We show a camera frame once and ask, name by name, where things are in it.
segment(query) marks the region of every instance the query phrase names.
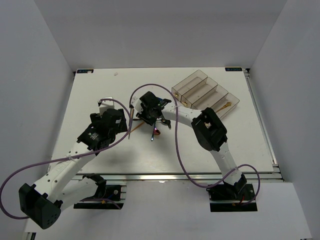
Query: gold pin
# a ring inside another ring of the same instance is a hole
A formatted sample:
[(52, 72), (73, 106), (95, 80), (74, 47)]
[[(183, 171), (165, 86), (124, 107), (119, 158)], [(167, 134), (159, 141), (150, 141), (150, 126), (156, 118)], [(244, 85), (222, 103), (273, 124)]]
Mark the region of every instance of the gold pin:
[(132, 133), (134, 130), (140, 128), (142, 126), (142, 124), (144, 124), (145, 122), (143, 121), (142, 123), (140, 123), (138, 126), (136, 126), (134, 129), (131, 130), (130, 133)]
[(231, 102), (230, 101), (228, 101), (223, 107), (221, 107), (218, 111), (216, 111), (215, 113), (218, 113), (218, 112), (220, 112), (222, 109), (225, 109), (225, 108), (227, 108), (227, 107), (230, 107), (231, 106)]

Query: clear plastic organizer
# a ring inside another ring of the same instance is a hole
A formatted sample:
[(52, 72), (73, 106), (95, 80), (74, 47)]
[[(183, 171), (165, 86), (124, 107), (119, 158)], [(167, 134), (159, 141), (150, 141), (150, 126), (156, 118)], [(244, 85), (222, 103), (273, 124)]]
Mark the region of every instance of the clear plastic organizer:
[(179, 82), (171, 91), (185, 107), (199, 110), (212, 108), (219, 118), (225, 117), (239, 103), (238, 98), (201, 70)]
[(235, 109), (239, 102), (240, 100), (229, 92), (211, 108), (214, 110), (216, 115), (222, 119)]

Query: white panel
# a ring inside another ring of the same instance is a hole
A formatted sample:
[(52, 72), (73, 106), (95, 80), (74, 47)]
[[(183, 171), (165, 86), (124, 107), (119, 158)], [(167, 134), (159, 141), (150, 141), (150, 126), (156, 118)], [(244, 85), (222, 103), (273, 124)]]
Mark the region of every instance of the white panel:
[[(69, 151), (77, 137), (91, 123), (90, 114), (99, 112), (97, 100), (112, 96), (125, 106), (129, 106), (132, 92), (147, 83), (156, 83), (171, 89), (172, 86), (195, 72), (198, 68), (123, 68), (95, 69), (93, 73), (75, 75), (61, 133), (54, 158), (61, 158)], [(242, 71), (226, 72), (223, 67), (200, 68), (216, 80), (222, 87), (240, 99), (238, 106), (222, 122), (227, 129), (228, 145), (235, 163), (251, 164), (260, 172), (272, 172), (272, 161)], [(140, 89), (136, 97), (147, 91), (157, 97), (169, 98), (162, 88), (149, 86)], [(161, 123), (156, 127), (161, 131), (151, 142), (153, 128), (144, 124), (114, 148), (101, 152), (93, 161), (84, 166), (81, 173), (182, 173), (179, 165), (172, 129)], [(189, 126), (179, 124), (178, 142), (181, 159), (189, 172), (220, 172), (210, 152), (198, 143)]]
[[(33, 0), (0, 1), (0, 183), (25, 165), (49, 160), (72, 85), (72, 71)], [(8, 182), (2, 201), (23, 216), (18, 190), (42, 173)], [(20, 239), (25, 221), (0, 213), (1, 239)]]
[(77, 68), (250, 67), (286, 0), (36, 0)]
[(320, 2), (289, 0), (251, 69), (283, 176), (320, 239)]
[(65, 210), (36, 240), (299, 240), (310, 232), (292, 183), (263, 183), (258, 212), (210, 212), (208, 193), (189, 181), (129, 182), (122, 210)]

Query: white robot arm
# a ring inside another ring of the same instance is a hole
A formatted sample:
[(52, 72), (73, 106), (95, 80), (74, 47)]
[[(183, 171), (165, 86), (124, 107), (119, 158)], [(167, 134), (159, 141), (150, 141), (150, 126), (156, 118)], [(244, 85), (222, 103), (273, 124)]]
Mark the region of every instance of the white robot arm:
[[(114, 109), (113, 104), (99, 102), (100, 113), (90, 115), (91, 124), (77, 138), (77, 142), (68, 152), (70, 160), (59, 162), (45, 176), (32, 186), (24, 184), (19, 189), (21, 210), (42, 229), (52, 226), (61, 211), (84, 198), (101, 198), (106, 191), (106, 181), (98, 174), (83, 176), (72, 186), (66, 186), (82, 167), (93, 160), (93, 151), (101, 150), (113, 143), (116, 134), (127, 132), (123, 109)], [(147, 92), (130, 105), (137, 110), (137, 117), (149, 125), (158, 118), (176, 120), (176, 106), (167, 99), (159, 99)], [(227, 130), (211, 108), (195, 110), (178, 108), (178, 121), (194, 130), (199, 144), (209, 151), (217, 162), (222, 176), (237, 168), (229, 151)], [(245, 176), (238, 169), (224, 179), (226, 191), (237, 196), (246, 185)]]
[(176, 109), (178, 109), (178, 122), (191, 127), (199, 144), (209, 151), (221, 170), (224, 179), (225, 192), (219, 194), (231, 194), (231, 198), (236, 197), (247, 183), (245, 176), (237, 169), (237, 165), (230, 153), (227, 143), (227, 129), (216, 115), (213, 109), (206, 108), (197, 110), (184, 106), (175, 106), (168, 99), (160, 99), (152, 92), (147, 92), (139, 99), (131, 102), (131, 109), (137, 111), (136, 116), (149, 125), (153, 125), (157, 119), (174, 120), (177, 119)]
[[(196, 119), (202, 113), (201, 110), (186, 108), (184, 106), (180, 106), (178, 108), (178, 119), (179, 123), (189, 126), (192, 128), (193, 119)], [(176, 106), (174, 103), (168, 103), (164, 109), (162, 110), (162, 114), (166, 120), (176, 120)], [(220, 146), (220, 150), (210, 150), (209, 151), (216, 161), (222, 176), (225, 176), (228, 172), (235, 169), (237, 167), (234, 158), (232, 157), (227, 141), (224, 142)], [(231, 173), (225, 180), (225, 183), (230, 185), (234, 185), (238, 182), (242, 177), (242, 172), (237, 169), (233, 173)]]
[(108, 147), (116, 134), (128, 131), (123, 109), (116, 110), (106, 102), (98, 104), (100, 113), (90, 115), (91, 124), (67, 154), (70, 160), (59, 162), (33, 185), (25, 183), (19, 189), (21, 210), (42, 229), (52, 226), (64, 209), (88, 197), (99, 199), (106, 192), (106, 181), (94, 173), (66, 187), (98, 155), (94, 151)]

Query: small tool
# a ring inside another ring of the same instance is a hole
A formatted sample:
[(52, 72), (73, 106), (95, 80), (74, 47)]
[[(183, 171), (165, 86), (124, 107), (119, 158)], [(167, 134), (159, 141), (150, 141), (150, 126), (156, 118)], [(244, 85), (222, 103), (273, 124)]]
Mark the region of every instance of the small tool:
[(156, 123), (154, 123), (154, 128), (153, 128), (153, 131), (152, 131), (152, 135), (151, 135), (151, 142), (154, 140), (155, 138), (155, 135), (158, 136), (160, 135), (160, 131), (156, 128)]
[(170, 121), (170, 120), (167, 120), (167, 119), (162, 118), (162, 119), (161, 119), (161, 122), (162, 122), (164, 125), (167, 125), (169, 129), (171, 129), (171, 121)]
[(227, 108), (227, 107), (230, 107), (231, 106), (231, 102), (230, 101), (228, 101), (223, 107), (221, 107), (218, 111), (216, 111), (215, 113), (218, 113), (218, 112), (220, 112), (222, 109), (225, 109), (225, 108)]
[(144, 121), (141, 122), (138, 126), (136, 126), (134, 129), (132, 129), (132, 130), (130, 131), (130, 133), (132, 133), (134, 130), (140, 128), (144, 123), (145, 123)]

